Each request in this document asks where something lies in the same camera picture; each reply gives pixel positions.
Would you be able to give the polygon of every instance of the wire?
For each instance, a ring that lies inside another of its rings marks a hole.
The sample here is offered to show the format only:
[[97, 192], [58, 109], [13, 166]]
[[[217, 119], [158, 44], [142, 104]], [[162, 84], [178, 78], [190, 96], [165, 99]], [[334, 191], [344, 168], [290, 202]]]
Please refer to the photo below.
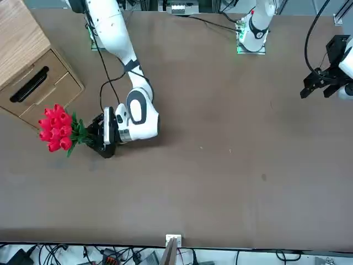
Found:
[[41, 261], [40, 261], [40, 256], [42, 254], [42, 249], [44, 248], [44, 245], [42, 245], [42, 247], [39, 249], [39, 253], [38, 253], [38, 263], [39, 265], [42, 265]]
[[178, 253], [177, 255], [181, 255], [181, 254], [184, 254], [184, 253], [188, 253], [188, 250], [187, 251], [183, 251], [181, 253]]
[[250, 14], [250, 12], [255, 8], [256, 6], [254, 6], [252, 9], [250, 9], [250, 11], [248, 12], [248, 14]]
[[144, 248], [142, 248], [141, 250], [139, 250], [139, 251], [136, 251], [130, 258], [128, 258], [122, 265], [125, 265], [127, 262], [129, 262], [129, 260], [131, 260], [133, 257], [134, 257], [134, 255], [136, 255], [136, 254], [139, 254], [141, 251], [143, 251], [143, 250], [145, 250], [146, 249], [146, 247], [144, 247]]
[[38, 244], [35, 244], [35, 245], [33, 245], [33, 246], [31, 246], [31, 248], [26, 251], [28, 257], [30, 257], [30, 256], [32, 255], [32, 252], [35, 250], [35, 248], [36, 248], [38, 245], [39, 245], [39, 243], [38, 243]]
[[214, 22], [211, 22], [211, 21], [202, 19], [202, 18], [197, 18], [197, 17], [189, 17], [189, 18], [197, 19], [197, 20], [200, 20], [200, 21], [203, 21], [203, 22], [206, 22], [206, 23], [209, 23], [209, 24], [212, 24], [212, 25], [215, 25], [215, 26], [224, 28], [224, 29], [231, 30], [231, 31], [235, 31], [235, 32], [239, 32], [239, 33], [242, 32], [240, 29], [233, 29], [233, 28], [230, 28], [230, 27], [228, 27], [228, 26], [223, 26], [223, 25], [221, 25], [221, 24], [217, 24], [217, 23], [214, 23]]
[[231, 19], [225, 12], [220, 12], [220, 14], [224, 15], [230, 22], [236, 23], [238, 20]]
[[116, 262], [118, 262], [118, 261], [119, 261], [119, 257], [122, 256], [122, 255], [126, 252], [126, 250], [124, 250], [123, 253], [121, 253], [120, 255], [118, 255], [118, 253], [117, 253], [115, 247], [113, 247], [113, 250], [114, 250], [114, 252], [115, 252], [115, 260], [116, 260]]
[[234, 263], [234, 265], [238, 265], [239, 252], [240, 251], [238, 251], [238, 253], [237, 253], [236, 262]]
[[183, 265], [185, 265], [185, 264], [184, 264], [183, 255], [182, 255], [182, 253], [180, 252], [180, 249], [178, 249], [178, 252], [179, 252], [179, 254], [180, 254], [181, 262], [183, 263]]
[[118, 255], [118, 258], [119, 258], [119, 257], [122, 256], [126, 251], [131, 250], [131, 249], [132, 249], [132, 247], [124, 248], [123, 250], [119, 250], [119, 251], [117, 251], [117, 252], [114, 252], [113, 254], [108, 255], [107, 258], [116, 255], [116, 253], [119, 254], [119, 253], [122, 251], [122, 252]]
[[100, 109], [101, 109], [102, 112], [103, 112], [103, 106], [102, 106], [102, 104], [101, 104], [101, 93], [102, 93], [102, 91], [103, 91], [103, 87], [104, 87], [106, 84], [108, 84], [108, 83], [110, 83], [110, 82], [112, 82], [112, 81], [117, 81], [117, 80], [121, 79], [125, 74], [126, 74], [126, 72], [122, 73], [121, 76], [119, 76], [119, 77], [117, 77], [117, 78], [114, 78], [114, 79], [111, 79], [111, 80], [109, 80], [109, 81], [104, 82], [104, 83], [101, 85], [100, 91], [99, 91], [99, 105], [100, 105]]
[[191, 251], [192, 251], [192, 265], [199, 265], [195, 250], [192, 248]]
[[[283, 255], [283, 258], [281, 258], [279, 255], [278, 255], [278, 252], [281, 252], [281, 254]], [[285, 253], [282, 251], [282, 250], [276, 250], [276, 256], [277, 258], [280, 260], [280, 261], [283, 261], [284, 262], [284, 265], [286, 265], [287, 262], [295, 262], [295, 261], [298, 261], [299, 259], [301, 259], [302, 257], [302, 254], [299, 253], [299, 256], [297, 258], [286, 258], [286, 255]]]
[[130, 250], [131, 250], [131, 249], [129, 248], [128, 251], [127, 251], [127, 256], [126, 256], [126, 258], [123, 258], [123, 257], [122, 257], [122, 255], [123, 255], [124, 253], [121, 254], [120, 261], [122, 261], [122, 262], [127, 261], [127, 259], [129, 258], [129, 255], [130, 255]]
[[305, 57], [305, 63], [307, 64], [308, 68], [310, 69], [310, 71], [316, 75], [318, 78], [320, 78], [321, 80], [325, 80], [325, 81], [328, 81], [328, 82], [331, 82], [331, 83], [334, 83], [335, 81], [337, 81], [336, 79], [332, 79], [332, 78], [328, 78], [328, 77], [324, 77], [322, 75], [320, 75], [317, 71], [315, 71], [310, 63], [309, 63], [309, 59], [308, 59], [308, 43], [309, 43], [309, 37], [310, 37], [310, 34], [316, 24], [316, 22], [318, 21], [321, 13], [324, 11], [325, 7], [328, 5], [328, 3], [330, 2], [330, 0], [326, 0], [325, 3], [323, 4], [323, 6], [321, 7], [319, 13], [316, 15], [313, 23], [311, 24], [309, 30], [308, 30], [308, 34], [307, 34], [307, 37], [306, 37], [306, 40], [305, 40], [305, 46], [304, 46], [304, 57]]
[[50, 250], [48, 249], [48, 247], [46, 245], [44, 245], [44, 246], [45, 246], [46, 250], [48, 251], [48, 255], [46, 256], [46, 258], [44, 260], [44, 263], [43, 263], [45, 265], [45, 263], [49, 264], [49, 259], [50, 259], [51, 252], [50, 252]]
[[136, 73], [136, 72], [133, 72], [133, 71], [129, 71], [130, 73], [133, 73], [134, 75], [136, 75], [136, 76], [140, 76], [140, 77], [142, 77], [142, 78], [144, 78], [146, 81], [147, 81], [147, 83], [149, 83], [149, 79], [146, 77], [146, 76], [143, 76], [143, 75], [141, 75], [141, 74], [139, 74], [139, 73]]
[[[223, 8], [223, 10], [221, 11], [221, 13], [224, 12], [233, 2], [234, 2], [234, 0], [231, 0], [231, 1], [229, 2], [229, 4], [228, 4], [226, 7]], [[235, 0], [235, 3], [234, 3], [234, 6], [233, 6], [233, 7], [235, 7], [238, 2], [239, 2], [239, 0]]]
[[61, 263], [59, 262], [59, 260], [55, 257], [55, 253], [60, 249], [60, 246], [58, 245], [58, 246], [56, 246], [56, 247], [54, 247], [54, 249], [53, 248], [51, 248], [51, 246], [49, 245], [49, 248], [50, 248], [50, 250], [51, 250], [51, 260], [50, 260], [50, 264], [52, 264], [52, 260], [53, 260], [53, 258], [55, 259], [55, 263], [57, 264], [57, 265], [61, 265]]
[[97, 248], [97, 246], [93, 246], [99, 253], [100, 253], [100, 249]]
[[88, 263], [91, 265], [94, 265], [94, 263], [92, 263], [92, 261], [90, 261], [89, 257], [88, 257], [88, 252], [87, 252], [87, 247], [83, 246], [83, 257], [86, 257], [86, 259], [88, 260]]
[[322, 66], [322, 64], [323, 64], [323, 62], [324, 62], [324, 60], [325, 60], [326, 55], [327, 55], [327, 52], [325, 53], [324, 57], [322, 58], [322, 61], [321, 61], [321, 63], [320, 63], [319, 68], [321, 68], [321, 66]]
[[[85, 13], [86, 13], [86, 16], [87, 16], [87, 18], [88, 18], [88, 26], [89, 26], [90, 29], [92, 30], [92, 25], [91, 25], [91, 23], [93, 23], [92, 17], [90, 16], [88, 10], [87, 10]], [[116, 99], [117, 99], [117, 103], [118, 103], [118, 105], [119, 105], [119, 104], [120, 104], [119, 96], [117, 95], [117, 93], [116, 93], [116, 91], [115, 91], [115, 88], [114, 88], [114, 86], [113, 86], [113, 84], [112, 84], [112, 82], [111, 82], [111, 79], [110, 79], [110, 77], [109, 77], [108, 70], [107, 70], [107, 68], [106, 68], [106, 65], [105, 65], [103, 56], [102, 56], [102, 54], [101, 54], [101, 52], [100, 52], [100, 48], [98, 47], [98, 43], [97, 43], [97, 40], [96, 40], [94, 34], [92, 34], [92, 37], [93, 37], [94, 43], [95, 43], [95, 45], [96, 45], [96, 47], [97, 47], [97, 51], [98, 51], [98, 53], [99, 53], [99, 57], [100, 57], [100, 59], [101, 59], [101, 62], [102, 62], [102, 64], [103, 64], [106, 77], [107, 77], [107, 79], [108, 79], [108, 82], [110, 83], [111, 89], [113, 90], [113, 92], [114, 92], [114, 94], [115, 94], [115, 97], [116, 97]]]

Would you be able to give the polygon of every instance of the green leaf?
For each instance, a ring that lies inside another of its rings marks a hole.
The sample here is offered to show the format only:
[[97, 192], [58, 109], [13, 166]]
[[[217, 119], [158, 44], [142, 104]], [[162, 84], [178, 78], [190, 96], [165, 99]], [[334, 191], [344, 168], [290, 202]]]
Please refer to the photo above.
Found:
[[72, 150], [75, 148], [76, 144], [77, 144], [77, 141], [72, 141], [72, 146], [70, 147], [69, 150], [67, 150], [67, 155], [66, 155], [66, 157], [70, 157], [70, 155], [71, 155], [71, 153], [72, 153]]
[[79, 134], [84, 137], [87, 137], [88, 133], [87, 133], [86, 128], [84, 127], [82, 119], [79, 120], [79, 125], [80, 125], [79, 130], [78, 130]]
[[77, 123], [76, 112], [73, 112], [73, 113], [72, 113], [72, 122], [73, 122], [73, 123]]

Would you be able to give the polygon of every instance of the robotic arm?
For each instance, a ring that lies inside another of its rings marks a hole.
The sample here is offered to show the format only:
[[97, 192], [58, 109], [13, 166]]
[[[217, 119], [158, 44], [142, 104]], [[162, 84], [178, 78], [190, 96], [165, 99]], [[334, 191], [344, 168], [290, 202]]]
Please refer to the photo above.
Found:
[[248, 51], [256, 52], [263, 47], [275, 11], [273, 0], [256, 0], [255, 8], [242, 18], [245, 29], [239, 41]]
[[326, 45], [330, 66], [316, 73], [310, 73], [304, 79], [301, 98], [307, 98], [317, 88], [325, 88], [324, 97], [329, 98], [335, 92], [341, 99], [353, 99], [353, 39], [349, 35], [336, 35]]
[[153, 102], [153, 88], [142, 72], [133, 50], [124, 18], [116, 0], [66, 0], [76, 13], [87, 10], [105, 49], [124, 64], [132, 83], [126, 106], [120, 103], [115, 113], [104, 109], [104, 143], [149, 139], [158, 135], [160, 118]]

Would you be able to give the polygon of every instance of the white robotic arm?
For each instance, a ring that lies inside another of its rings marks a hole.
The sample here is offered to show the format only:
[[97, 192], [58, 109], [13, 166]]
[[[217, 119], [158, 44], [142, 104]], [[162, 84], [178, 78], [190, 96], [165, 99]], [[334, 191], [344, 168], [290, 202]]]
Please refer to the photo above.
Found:
[[[353, 38], [350, 36], [347, 40], [347, 46], [343, 54], [343, 58], [338, 67], [353, 81]], [[353, 100], [353, 82], [348, 82], [338, 91], [338, 97], [341, 99]]]
[[[133, 50], [125, 21], [116, 0], [66, 0], [74, 12], [88, 10], [93, 27], [105, 49], [117, 56], [124, 64], [132, 83], [126, 106], [120, 103], [115, 111], [121, 142], [149, 139], [158, 135], [159, 114], [155, 110], [153, 88], [142, 72]], [[104, 143], [113, 144], [112, 121], [109, 107], [104, 109]]]
[[248, 51], [256, 52], [263, 47], [275, 11], [273, 0], [256, 0], [255, 8], [242, 19], [245, 29], [239, 41]]

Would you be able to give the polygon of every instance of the drawer handle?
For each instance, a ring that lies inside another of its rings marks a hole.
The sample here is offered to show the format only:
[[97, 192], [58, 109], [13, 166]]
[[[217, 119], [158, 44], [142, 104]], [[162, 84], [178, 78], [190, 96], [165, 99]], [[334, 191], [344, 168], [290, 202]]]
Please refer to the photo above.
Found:
[[40, 86], [46, 80], [47, 73], [49, 71], [49, 67], [44, 66], [30, 81], [28, 81], [22, 88], [19, 89], [10, 97], [10, 101], [15, 102], [22, 102], [24, 101], [31, 93]]

